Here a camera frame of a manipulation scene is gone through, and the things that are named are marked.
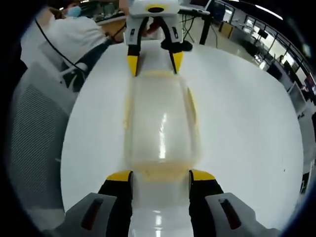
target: white table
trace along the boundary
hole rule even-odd
[[[166,51],[144,41],[145,65],[163,67]],[[106,177],[125,167],[123,160],[127,47],[113,45],[84,84],[71,113],[61,161],[65,210]],[[284,87],[251,63],[211,47],[194,45],[179,72],[196,101],[202,147],[197,169],[215,175],[256,212],[267,228],[281,229],[299,196],[303,147],[299,123]]]

